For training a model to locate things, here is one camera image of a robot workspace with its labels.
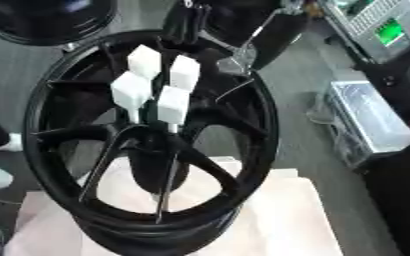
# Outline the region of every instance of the white cube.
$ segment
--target white cube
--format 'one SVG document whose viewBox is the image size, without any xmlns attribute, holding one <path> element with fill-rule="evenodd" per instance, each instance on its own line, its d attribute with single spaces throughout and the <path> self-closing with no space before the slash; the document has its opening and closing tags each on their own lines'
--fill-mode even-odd
<svg viewBox="0 0 410 256">
<path fill-rule="evenodd" d="M 152 97 L 152 81 L 130 71 L 124 72 L 111 86 L 115 104 L 134 111 Z"/>
<path fill-rule="evenodd" d="M 152 81 L 161 72 L 161 54 L 145 45 L 127 56 L 129 70 Z"/>
<path fill-rule="evenodd" d="M 158 120 L 182 125 L 189 107 L 189 92 L 172 86 L 164 86 L 157 103 Z"/>
<path fill-rule="evenodd" d="M 200 64 L 186 56 L 179 55 L 170 70 L 171 86 L 194 91 L 200 78 Z"/>
</svg>

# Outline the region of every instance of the floor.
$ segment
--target floor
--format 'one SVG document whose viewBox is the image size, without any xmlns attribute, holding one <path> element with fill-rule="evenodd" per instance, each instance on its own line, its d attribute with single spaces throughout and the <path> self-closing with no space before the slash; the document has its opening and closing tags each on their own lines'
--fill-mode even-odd
<svg viewBox="0 0 410 256">
<path fill-rule="evenodd" d="M 120 0 L 120 13 L 107 33 L 156 28 L 172 0 Z M 323 44 L 325 29 L 313 24 L 303 37 L 260 73 L 273 94 L 281 122 L 283 146 L 275 168 L 297 168 L 316 185 L 331 225 L 346 256 L 399 255 L 361 178 L 350 172 L 332 151 L 322 127 L 310 123 L 305 112 L 315 92 L 337 76 L 347 62 L 342 51 Z M 54 48 L 14 45 L 0 40 L 0 123 L 19 132 L 27 98 L 48 67 L 61 57 Z M 219 147 L 224 135 L 211 136 L 213 155 L 228 155 Z M 11 234 L 20 200 L 39 186 L 21 154 L 0 153 L 0 167 L 15 175 L 12 187 L 0 191 L 0 228 Z"/>
</svg>

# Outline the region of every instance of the wheel spoke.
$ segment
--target wheel spoke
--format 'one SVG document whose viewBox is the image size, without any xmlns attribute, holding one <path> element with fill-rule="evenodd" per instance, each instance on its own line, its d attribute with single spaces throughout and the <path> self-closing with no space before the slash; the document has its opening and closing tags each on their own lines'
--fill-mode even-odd
<svg viewBox="0 0 410 256">
<path fill-rule="evenodd" d="M 105 141 L 116 131 L 112 124 L 85 125 L 73 128 L 60 128 L 34 133 L 44 144 L 57 146 L 70 140 L 100 140 Z"/>
<path fill-rule="evenodd" d="M 238 190 L 238 181 L 213 160 L 178 136 L 171 136 L 170 139 L 174 147 L 180 151 L 178 156 L 180 162 L 197 166 L 216 178 L 226 194 L 232 194 Z"/>
<path fill-rule="evenodd" d="M 120 146 L 122 141 L 119 138 L 115 138 L 111 142 L 107 143 L 103 148 L 101 155 L 99 156 L 96 164 L 91 172 L 88 174 L 85 184 L 82 186 L 79 193 L 79 201 L 82 202 L 91 193 L 93 188 L 96 188 L 101 180 L 101 177 L 107 171 L 112 161 L 119 155 Z"/>
<path fill-rule="evenodd" d="M 168 162 L 166 164 L 166 169 L 164 170 L 165 176 L 160 188 L 160 193 L 158 194 L 158 203 L 156 210 L 156 223 L 161 223 L 163 220 L 163 214 L 169 210 L 169 196 L 171 195 L 172 185 L 174 178 L 177 175 L 178 165 L 177 165 L 177 154 L 170 154 L 168 156 Z"/>
</svg>

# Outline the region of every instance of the electronic device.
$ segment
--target electronic device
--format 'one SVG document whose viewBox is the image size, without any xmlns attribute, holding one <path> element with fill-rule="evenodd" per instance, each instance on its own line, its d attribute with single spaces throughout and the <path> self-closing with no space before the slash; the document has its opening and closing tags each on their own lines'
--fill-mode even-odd
<svg viewBox="0 0 410 256">
<path fill-rule="evenodd" d="M 410 48 L 410 0 L 318 0 L 326 19 L 365 60 L 386 63 Z"/>
</svg>

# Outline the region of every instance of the black wheel rim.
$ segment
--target black wheel rim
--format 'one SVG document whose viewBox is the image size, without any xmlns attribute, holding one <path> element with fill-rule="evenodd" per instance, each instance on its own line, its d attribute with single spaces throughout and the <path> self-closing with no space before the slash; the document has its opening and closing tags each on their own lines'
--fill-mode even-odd
<svg viewBox="0 0 410 256">
<path fill-rule="evenodd" d="M 231 223 L 239 206 L 266 178 L 279 142 L 275 104 L 256 73 L 246 86 L 233 92 L 232 89 L 246 82 L 246 78 L 218 73 L 215 62 L 226 57 L 222 54 L 225 52 L 223 49 L 205 40 L 201 40 L 194 47 L 182 46 L 174 49 L 163 43 L 160 35 L 160 31 L 134 31 L 111 35 L 68 54 L 50 69 L 34 90 L 24 122 L 25 154 L 42 187 L 75 217 L 81 228 L 96 242 L 125 255 L 145 255 L 142 252 L 125 253 L 131 249 L 123 244 L 131 244 L 130 240 L 144 240 L 144 246 L 151 246 L 160 244 L 161 238 L 166 241 L 166 236 L 169 236 L 177 243 L 171 241 L 166 245 L 164 242 L 164 246 L 160 247 L 163 253 L 160 251 L 157 255 L 182 255 L 195 251 L 218 237 Z M 202 75 L 192 95 L 187 122 L 179 136 L 163 132 L 163 127 L 158 128 L 159 124 L 149 120 L 150 114 L 146 115 L 145 119 L 150 125 L 131 125 L 125 118 L 120 117 L 119 108 L 116 122 L 106 125 L 89 124 L 92 117 L 115 107 L 108 85 L 125 69 L 125 56 L 140 44 L 164 52 L 164 68 L 169 67 L 178 53 L 187 53 L 202 64 L 202 74 L 205 75 Z M 166 77 L 161 76 L 156 79 L 159 83 L 154 82 L 154 91 L 159 90 L 165 79 Z M 52 125 L 55 111 L 53 101 L 56 95 L 69 97 L 71 93 L 79 91 L 94 95 L 98 100 L 95 104 L 82 105 L 83 109 L 90 111 L 90 115 L 85 115 L 83 119 L 62 122 L 62 126 L 65 126 L 62 128 Z M 150 104 L 145 111 L 151 111 Z M 246 150 L 247 157 L 243 159 L 243 169 L 236 179 L 191 146 L 198 134 L 211 124 L 237 130 L 248 138 L 246 148 L 243 149 Z M 145 149 L 138 148 L 138 145 L 144 143 L 146 135 L 160 135 L 165 138 L 164 143 L 169 147 L 163 149 L 173 150 L 161 150 L 163 154 L 176 155 L 181 163 L 201 167 L 220 182 L 223 193 L 199 206 L 180 212 L 157 211 L 158 214 L 140 214 L 123 211 L 95 198 L 91 189 L 87 189 L 97 186 L 97 177 L 100 175 L 90 175 L 87 181 L 89 185 L 81 188 L 68 172 L 60 152 L 57 151 L 57 146 L 64 141 L 105 141 L 107 147 L 101 155 L 102 160 L 98 160 L 96 171 L 90 173 L 103 174 L 108 164 L 119 155 L 118 151 L 122 153 L 130 150 L 127 143 L 129 139 L 137 140 L 136 144 L 132 144 L 134 148 L 131 150 L 144 151 Z M 169 159 L 172 157 L 166 159 L 167 169 L 164 173 L 169 176 Z M 214 232 L 202 236 L 202 241 L 185 245 L 186 238 L 197 240 L 201 237 L 198 234 L 204 233 L 205 229 Z M 103 234 L 115 240 L 105 241 Z M 153 253 L 157 248 L 147 249 Z"/>
</svg>

